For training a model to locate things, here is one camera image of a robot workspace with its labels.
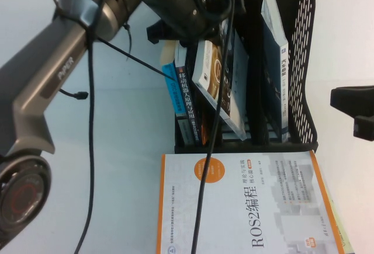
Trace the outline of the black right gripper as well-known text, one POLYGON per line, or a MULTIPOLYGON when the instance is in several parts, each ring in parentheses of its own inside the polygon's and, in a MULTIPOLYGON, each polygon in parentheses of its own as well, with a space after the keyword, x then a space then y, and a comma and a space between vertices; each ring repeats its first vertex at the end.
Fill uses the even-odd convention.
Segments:
POLYGON ((331 106, 354 118, 354 137, 367 141, 374 140, 373 108, 360 103, 342 102, 373 101, 373 85, 343 86, 331 91, 331 106))

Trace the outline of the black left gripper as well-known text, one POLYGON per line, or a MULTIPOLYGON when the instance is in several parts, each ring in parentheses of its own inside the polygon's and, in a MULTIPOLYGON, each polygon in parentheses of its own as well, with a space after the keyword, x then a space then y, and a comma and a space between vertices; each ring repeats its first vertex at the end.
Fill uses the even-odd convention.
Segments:
POLYGON ((160 40, 179 41, 182 46, 194 46, 198 41, 208 40, 213 44, 220 46, 223 38, 218 27, 214 27, 211 32, 207 32, 200 37, 187 37, 178 34, 172 27, 168 26, 163 20, 159 20, 147 29, 147 39, 153 44, 159 43, 160 40))

